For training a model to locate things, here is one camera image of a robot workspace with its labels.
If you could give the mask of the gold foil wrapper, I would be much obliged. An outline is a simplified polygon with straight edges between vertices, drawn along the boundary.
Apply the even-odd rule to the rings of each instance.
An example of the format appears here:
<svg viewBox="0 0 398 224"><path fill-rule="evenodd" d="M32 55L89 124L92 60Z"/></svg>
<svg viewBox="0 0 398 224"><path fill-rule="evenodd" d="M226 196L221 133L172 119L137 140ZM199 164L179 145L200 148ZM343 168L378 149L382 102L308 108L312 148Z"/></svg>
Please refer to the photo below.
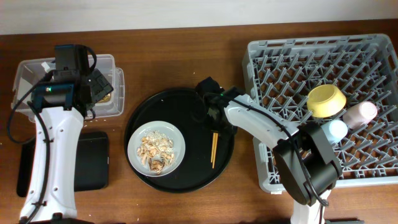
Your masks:
<svg viewBox="0 0 398 224"><path fill-rule="evenodd" d="M98 103L107 103L111 100L111 94L108 93L105 95L101 100L98 101Z"/></svg>

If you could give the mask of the food scraps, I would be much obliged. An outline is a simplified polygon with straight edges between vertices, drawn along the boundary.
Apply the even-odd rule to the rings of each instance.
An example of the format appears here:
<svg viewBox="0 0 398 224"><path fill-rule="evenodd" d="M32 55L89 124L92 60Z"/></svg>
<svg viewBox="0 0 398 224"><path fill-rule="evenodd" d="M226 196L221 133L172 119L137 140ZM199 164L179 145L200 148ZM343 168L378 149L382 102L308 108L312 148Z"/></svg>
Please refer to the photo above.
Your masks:
<svg viewBox="0 0 398 224"><path fill-rule="evenodd" d="M149 170L157 175L171 166L175 160L174 142L160 131L149 132L142 137L136 153L141 164L148 166Z"/></svg>

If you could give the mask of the grey plate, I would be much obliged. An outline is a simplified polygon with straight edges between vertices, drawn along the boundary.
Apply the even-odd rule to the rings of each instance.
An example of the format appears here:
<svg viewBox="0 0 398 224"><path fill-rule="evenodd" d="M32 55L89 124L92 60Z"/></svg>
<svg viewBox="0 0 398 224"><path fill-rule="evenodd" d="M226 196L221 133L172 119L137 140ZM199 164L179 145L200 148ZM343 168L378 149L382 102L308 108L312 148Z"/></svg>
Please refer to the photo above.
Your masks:
<svg viewBox="0 0 398 224"><path fill-rule="evenodd" d="M143 166L141 164L139 156L136 153L137 148L141 144L141 138L144 137L147 133L153 131L160 131L161 133L164 133L174 142L174 163L171 166L165 168L160 175L157 175L155 172L150 171L148 166ZM151 121L140 126L137 130L133 132L132 136L128 139L127 158L133 168L138 171L138 173L148 177L161 177L170 174L177 169L177 167L183 161L183 158L185 156L185 150L185 139L179 129L177 129L177 127L165 121Z"/></svg>

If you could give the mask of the yellow bowl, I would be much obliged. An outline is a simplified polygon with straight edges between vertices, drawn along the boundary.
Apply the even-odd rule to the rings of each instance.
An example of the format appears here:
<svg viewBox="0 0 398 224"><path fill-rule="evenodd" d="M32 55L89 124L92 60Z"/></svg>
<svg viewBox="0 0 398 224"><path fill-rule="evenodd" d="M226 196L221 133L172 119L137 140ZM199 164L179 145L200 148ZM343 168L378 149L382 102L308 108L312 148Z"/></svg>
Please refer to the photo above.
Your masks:
<svg viewBox="0 0 398 224"><path fill-rule="evenodd" d="M346 104L346 97L334 85L320 85L308 94L307 108L315 118L326 118L337 114Z"/></svg>

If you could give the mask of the blue cup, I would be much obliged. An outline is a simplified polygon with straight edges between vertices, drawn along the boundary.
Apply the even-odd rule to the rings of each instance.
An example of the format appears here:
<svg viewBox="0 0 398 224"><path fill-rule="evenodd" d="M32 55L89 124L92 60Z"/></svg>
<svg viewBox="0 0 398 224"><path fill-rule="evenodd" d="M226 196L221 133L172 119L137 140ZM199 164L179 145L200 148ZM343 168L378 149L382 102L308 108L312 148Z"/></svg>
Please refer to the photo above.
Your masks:
<svg viewBox="0 0 398 224"><path fill-rule="evenodd" d="M331 145L340 142L348 133L347 125L341 120L329 121L321 125L321 128Z"/></svg>

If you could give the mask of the pink cup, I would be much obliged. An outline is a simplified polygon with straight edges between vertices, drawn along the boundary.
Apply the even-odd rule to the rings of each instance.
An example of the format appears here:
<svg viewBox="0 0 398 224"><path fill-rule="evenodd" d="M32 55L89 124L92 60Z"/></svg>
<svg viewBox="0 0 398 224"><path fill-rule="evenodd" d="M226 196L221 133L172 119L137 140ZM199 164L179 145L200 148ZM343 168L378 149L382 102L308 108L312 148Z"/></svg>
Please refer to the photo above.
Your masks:
<svg viewBox="0 0 398 224"><path fill-rule="evenodd" d="M355 129L368 124L377 115L377 107L370 101L364 101L346 110L343 122L350 128Z"/></svg>

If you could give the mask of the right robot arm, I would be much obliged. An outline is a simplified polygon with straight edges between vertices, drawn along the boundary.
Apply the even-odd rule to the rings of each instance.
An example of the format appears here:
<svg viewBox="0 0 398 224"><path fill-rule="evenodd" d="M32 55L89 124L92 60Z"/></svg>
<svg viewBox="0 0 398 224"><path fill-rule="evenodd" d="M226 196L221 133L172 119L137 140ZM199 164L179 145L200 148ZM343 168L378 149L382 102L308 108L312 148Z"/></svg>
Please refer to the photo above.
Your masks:
<svg viewBox="0 0 398 224"><path fill-rule="evenodd" d="M272 150L280 181L294 200L290 222L326 223L327 198L342 168L321 126L287 121L240 89L225 90L211 77L195 91L213 129L241 128Z"/></svg>

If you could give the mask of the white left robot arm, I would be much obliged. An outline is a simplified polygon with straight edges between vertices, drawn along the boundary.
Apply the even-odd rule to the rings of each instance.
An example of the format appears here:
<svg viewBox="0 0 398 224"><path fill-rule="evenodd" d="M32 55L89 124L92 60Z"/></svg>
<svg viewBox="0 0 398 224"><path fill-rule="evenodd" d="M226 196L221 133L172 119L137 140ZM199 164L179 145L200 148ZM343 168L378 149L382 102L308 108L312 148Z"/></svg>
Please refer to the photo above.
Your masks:
<svg viewBox="0 0 398 224"><path fill-rule="evenodd" d="M35 154L20 223L79 223L74 179L78 139L88 113L114 88L96 68L94 51L55 46L55 68L19 100L35 119Z"/></svg>

